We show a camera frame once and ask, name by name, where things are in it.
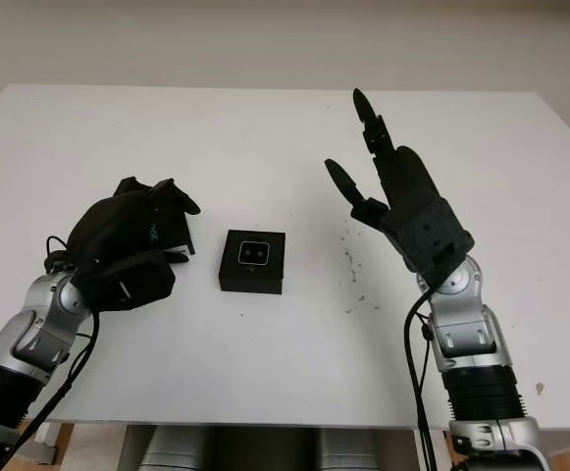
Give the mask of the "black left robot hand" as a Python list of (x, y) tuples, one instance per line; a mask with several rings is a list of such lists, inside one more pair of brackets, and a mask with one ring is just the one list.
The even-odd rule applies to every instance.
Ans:
[(67, 250), (79, 263), (108, 264), (149, 251), (162, 253), (170, 264), (186, 263), (195, 253), (186, 217), (199, 213), (172, 179), (147, 185), (124, 178), (112, 196), (94, 203), (76, 223)]

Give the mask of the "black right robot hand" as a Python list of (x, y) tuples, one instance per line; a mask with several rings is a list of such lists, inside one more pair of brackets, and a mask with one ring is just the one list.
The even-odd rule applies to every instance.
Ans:
[(374, 229), (380, 219), (402, 198), (416, 188), (424, 188), (438, 195), (439, 191), (419, 155), (407, 146), (394, 147), (384, 118), (377, 115), (366, 95), (355, 88), (354, 107), (363, 124), (363, 138), (388, 203), (365, 198), (343, 167), (333, 159), (325, 166), (338, 191), (351, 205), (350, 216)]

